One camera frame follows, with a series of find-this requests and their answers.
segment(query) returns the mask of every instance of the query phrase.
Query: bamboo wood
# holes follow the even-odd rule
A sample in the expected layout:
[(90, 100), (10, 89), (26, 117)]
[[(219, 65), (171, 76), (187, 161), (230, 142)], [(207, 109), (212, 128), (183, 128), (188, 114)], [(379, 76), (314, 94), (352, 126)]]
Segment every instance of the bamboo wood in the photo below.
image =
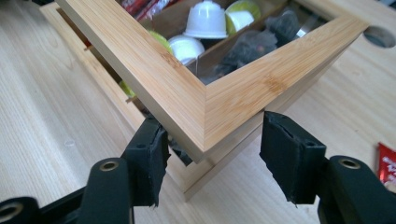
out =
[(318, 74), (313, 74), (310, 77), (302, 78), (287, 91), (283, 92), (280, 97), (277, 97), (273, 102), (266, 106), (265, 110), (283, 113), (305, 91), (307, 91), (312, 85), (314, 85), (340, 56), (341, 55), (337, 55), (335, 58), (330, 59), (330, 62), (324, 68), (319, 68), (320, 72), (318, 72)]
[(343, 15), (206, 87), (116, 2), (58, 3), (195, 161), (367, 27)]
[[(98, 63), (98, 55), (92, 51), (85, 50), (82, 42), (87, 38), (78, 30), (56, 3), (46, 5), (41, 8), (41, 12), (48, 19), (51, 25), (60, 33), (64, 40), (68, 43), (78, 59), (83, 62), (89, 71), (89, 74), (96, 80), (101, 90), (108, 95), (115, 107), (119, 111), (123, 111), (122, 115), (129, 121), (134, 132), (143, 122), (144, 117), (138, 110), (138, 105), (132, 103), (126, 104), (125, 94), (111, 78), (108, 71)], [(260, 133), (258, 127), (262, 124), (262, 113), (256, 115), (244, 125), (235, 130), (232, 134), (223, 139), (219, 150), (216, 150), (210, 157), (199, 163), (191, 163), (185, 166), (178, 156), (169, 150), (172, 157), (168, 160), (167, 173), (172, 177), (173, 181), (179, 188), (183, 198), (188, 200), (195, 192), (197, 192), (210, 178), (218, 173), (229, 161), (235, 157), (241, 148), (241, 144), (248, 143)]]

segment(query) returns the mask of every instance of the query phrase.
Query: wood grain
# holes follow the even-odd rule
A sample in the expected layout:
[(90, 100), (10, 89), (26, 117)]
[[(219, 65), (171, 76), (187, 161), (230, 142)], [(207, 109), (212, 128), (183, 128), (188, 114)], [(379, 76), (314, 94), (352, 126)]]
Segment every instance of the wood grain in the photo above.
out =
[(205, 86), (198, 78), (116, 2), (58, 4), (189, 155), (202, 158)]
[(311, 88), (312, 85), (314, 85), (327, 72), (327, 70), (338, 60), (341, 55), (342, 54), (329, 59), (329, 62), (325, 63), (327, 65), (324, 67), (318, 67), (318, 72), (311, 75), (311, 77), (308, 76), (300, 79), (291, 88), (288, 88), (286, 91), (284, 91), (281, 97), (277, 97), (268, 106), (266, 106), (265, 110), (283, 113), (289, 108), (290, 105), (300, 98), (304, 92), (309, 90), (309, 88)]
[(206, 87), (116, 2), (57, 2), (195, 161), (366, 28), (344, 15)]
[[(394, 10), (331, 2), (395, 34)], [(30, 3), (0, 1), (0, 37), (0, 201), (29, 195), (44, 205), (85, 185), (93, 163), (119, 155), (132, 131)], [(396, 148), (395, 62), (396, 48), (360, 35), (285, 114), (328, 146), (327, 157), (374, 171), (376, 143)], [(135, 208), (136, 223), (319, 223), (316, 206), (286, 202), (259, 148), (260, 137), (188, 203), (166, 175), (160, 206)]]
[(89, 74), (92, 74), (93, 80), (97, 82), (108, 99), (113, 102), (114, 106), (122, 113), (135, 132), (144, 120), (143, 115), (135, 106), (126, 104), (127, 97), (122, 89), (119, 88), (118, 83), (108, 74), (106, 68), (92, 54), (92, 51), (87, 50), (84, 44), (87, 38), (77, 27), (73, 26), (71, 22), (68, 22), (63, 17), (64, 12), (59, 9), (58, 5), (48, 4), (40, 8), (40, 11), (53, 27), (64, 27), (63, 29), (57, 29), (57, 32), (61, 36), (68, 36), (68, 38), (64, 38), (64, 41), (66, 41), (78, 60), (88, 69)]
[(300, 79), (313, 78), (366, 27), (354, 18), (339, 17), (209, 84), (205, 147), (215, 146), (229, 130), (244, 123)]
[(179, 160), (178, 157), (169, 159), (168, 174), (180, 187), (186, 200), (231, 161), (240, 152), (241, 146), (246, 146), (260, 134), (262, 118), (263, 113), (259, 113), (248, 120), (223, 139), (218, 150), (199, 163), (193, 162), (185, 166), (184, 163), (176, 161)]

